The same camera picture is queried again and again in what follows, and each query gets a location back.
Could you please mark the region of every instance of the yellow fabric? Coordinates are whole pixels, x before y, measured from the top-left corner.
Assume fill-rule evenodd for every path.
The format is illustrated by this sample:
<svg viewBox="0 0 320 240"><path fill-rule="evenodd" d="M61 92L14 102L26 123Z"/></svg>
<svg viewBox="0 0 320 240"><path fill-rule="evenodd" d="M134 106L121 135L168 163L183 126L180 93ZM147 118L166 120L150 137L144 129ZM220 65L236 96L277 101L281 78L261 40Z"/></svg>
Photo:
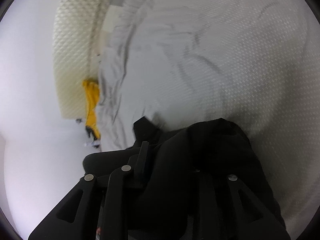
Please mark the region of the yellow fabric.
<svg viewBox="0 0 320 240"><path fill-rule="evenodd" d="M86 122L85 125L90 127L95 136L100 139L100 133L97 127L97 117L94 111L99 101L99 85L92 80L84 80L82 86L87 99Z"/></svg>

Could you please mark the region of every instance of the yellow object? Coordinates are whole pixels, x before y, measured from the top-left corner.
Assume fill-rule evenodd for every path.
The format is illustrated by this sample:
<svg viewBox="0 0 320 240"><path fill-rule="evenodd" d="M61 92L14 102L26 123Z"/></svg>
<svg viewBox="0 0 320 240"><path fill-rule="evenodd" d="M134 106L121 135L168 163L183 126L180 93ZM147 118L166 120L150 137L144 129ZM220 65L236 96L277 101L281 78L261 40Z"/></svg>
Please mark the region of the yellow object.
<svg viewBox="0 0 320 240"><path fill-rule="evenodd" d="M86 109L86 129L89 128L94 133L93 135L100 140L100 133L97 127L97 117L94 111L98 101L99 101L99 85L97 82L92 80L84 80L82 86L85 91L85 96L87 99L87 109Z"/></svg>

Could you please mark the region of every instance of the black garment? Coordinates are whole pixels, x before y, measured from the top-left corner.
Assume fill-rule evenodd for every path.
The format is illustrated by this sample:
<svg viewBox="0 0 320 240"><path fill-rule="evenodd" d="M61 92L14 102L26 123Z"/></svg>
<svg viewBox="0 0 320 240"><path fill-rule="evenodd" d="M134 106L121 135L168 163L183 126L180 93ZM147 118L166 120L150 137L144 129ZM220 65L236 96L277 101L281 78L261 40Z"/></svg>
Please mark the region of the black garment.
<svg viewBox="0 0 320 240"><path fill-rule="evenodd" d="M225 236L235 233L226 180L229 174L238 176L285 227L260 162L236 124L217 119L162 132L142 118L135 122L134 132L136 142L131 149L91 154L83 162L86 174L110 174L139 152L135 147L140 147L142 141L153 144L153 170L148 184L142 193L130 193L126 198L129 229L148 230L149 239L182 236L192 201L194 169L212 175Z"/></svg>

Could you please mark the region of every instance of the white bed sheet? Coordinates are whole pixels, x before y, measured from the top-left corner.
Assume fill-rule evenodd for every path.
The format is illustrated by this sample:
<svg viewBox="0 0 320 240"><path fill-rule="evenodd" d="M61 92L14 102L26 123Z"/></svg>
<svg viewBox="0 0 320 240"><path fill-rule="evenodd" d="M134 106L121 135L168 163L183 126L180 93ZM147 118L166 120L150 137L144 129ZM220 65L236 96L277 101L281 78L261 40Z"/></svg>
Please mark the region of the white bed sheet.
<svg viewBox="0 0 320 240"><path fill-rule="evenodd" d="M102 149L131 146L144 115L233 121L296 239L320 204L319 35L304 0L126 0L100 65Z"/></svg>

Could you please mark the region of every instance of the silver screw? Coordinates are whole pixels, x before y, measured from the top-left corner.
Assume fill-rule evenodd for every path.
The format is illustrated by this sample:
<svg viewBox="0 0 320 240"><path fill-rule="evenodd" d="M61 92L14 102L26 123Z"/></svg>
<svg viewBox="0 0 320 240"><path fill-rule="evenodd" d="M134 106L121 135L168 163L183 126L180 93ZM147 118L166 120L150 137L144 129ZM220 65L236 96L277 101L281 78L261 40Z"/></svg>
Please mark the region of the silver screw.
<svg viewBox="0 0 320 240"><path fill-rule="evenodd" d="M124 165L121 167L122 171L130 171L131 170L131 166L130 165Z"/></svg>
<svg viewBox="0 0 320 240"><path fill-rule="evenodd" d="M92 174L87 174L84 176L84 180L85 181L91 181L93 180L94 176Z"/></svg>
<svg viewBox="0 0 320 240"><path fill-rule="evenodd" d="M230 174L228 176L228 179L231 180L231 181L236 181L238 179L238 177L236 175L234 175L234 174Z"/></svg>

